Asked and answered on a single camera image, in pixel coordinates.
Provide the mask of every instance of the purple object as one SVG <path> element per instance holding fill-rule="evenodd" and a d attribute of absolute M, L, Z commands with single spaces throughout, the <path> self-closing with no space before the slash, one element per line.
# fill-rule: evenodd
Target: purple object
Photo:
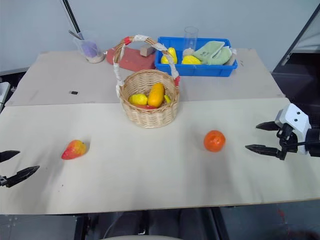
<path fill-rule="evenodd" d="M 81 44 L 81 48 L 86 57 L 93 58 L 99 53 L 97 45 L 92 41 L 86 41 Z"/>

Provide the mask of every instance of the clear plastic cup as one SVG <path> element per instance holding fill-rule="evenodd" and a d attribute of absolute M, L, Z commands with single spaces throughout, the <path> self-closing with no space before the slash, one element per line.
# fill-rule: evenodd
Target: clear plastic cup
<path fill-rule="evenodd" d="M 91 31 L 82 31 L 77 33 L 77 35 L 82 40 L 74 37 L 73 42 L 77 46 L 79 52 L 89 63 L 100 63 L 105 58 L 105 55 L 97 45 L 97 34 Z"/>
<path fill-rule="evenodd" d="M 192 55 L 196 50 L 198 32 L 198 28 L 194 26 L 187 26 L 184 29 L 183 57 Z"/>

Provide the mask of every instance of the blue plastic tray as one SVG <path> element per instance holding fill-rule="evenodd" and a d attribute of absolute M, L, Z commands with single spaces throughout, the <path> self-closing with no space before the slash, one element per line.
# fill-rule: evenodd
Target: blue plastic tray
<path fill-rule="evenodd" d="M 196 40 L 195 49 L 198 50 L 203 45 L 209 41 L 221 41 L 225 42 L 225 46 L 230 46 L 231 44 L 228 39 L 225 38 L 198 38 Z M 184 38 L 183 37 L 169 37 L 161 36 L 158 38 L 158 43 L 165 45 L 166 48 L 173 47 L 176 51 L 176 56 L 178 62 L 175 65 L 180 76 L 214 76 L 214 77 L 229 77 L 233 69 L 238 67 L 237 61 L 234 61 L 233 65 L 189 65 L 181 64 L 182 61 L 182 52 L 184 47 Z M 171 75 L 170 66 L 168 64 L 161 64 L 161 51 L 156 51 L 155 53 L 155 67 L 165 73 Z"/>

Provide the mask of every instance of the table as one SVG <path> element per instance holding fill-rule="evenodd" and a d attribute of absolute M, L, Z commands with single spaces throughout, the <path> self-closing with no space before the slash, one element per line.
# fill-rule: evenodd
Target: table
<path fill-rule="evenodd" d="M 278 147 L 273 120 L 286 98 L 181 102 L 175 121 L 144 129 L 118 103 L 11 106 L 0 115 L 0 151 L 21 153 L 1 164 L 7 176 L 40 165 L 27 180 L 0 189 L 2 214 L 74 214 L 227 206 L 320 198 L 320 160 L 288 153 L 285 161 L 247 150 Z M 204 135 L 226 137 L 218 153 Z M 89 151 L 60 158 L 70 140 Z"/>
<path fill-rule="evenodd" d="M 237 52 L 238 68 L 230 77 L 182 76 L 180 100 L 284 97 L 254 49 Z M 132 71 L 121 69 L 120 73 L 125 77 Z M 118 102 L 112 65 L 88 63 L 77 51 L 51 51 L 38 56 L 6 106 Z"/>

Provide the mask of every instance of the yellow lemon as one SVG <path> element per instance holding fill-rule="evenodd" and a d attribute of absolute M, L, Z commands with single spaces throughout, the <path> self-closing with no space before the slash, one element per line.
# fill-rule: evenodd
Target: yellow lemon
<path fill-rule="evenodd" d="M 196 58 L 195 56 L 188 55 L 188 56 L 185 56 L 183 58 L 182 64 L 196 64 L 196 65 L 199 65 L 199 64 L 201 64 L 201 61 L 198 58 Z"/>
<path fill-rule="evenodd" d="M 134 94 L 129 97 L 129 103 L 147 105 L 148 97 L 142 93 Z"/>

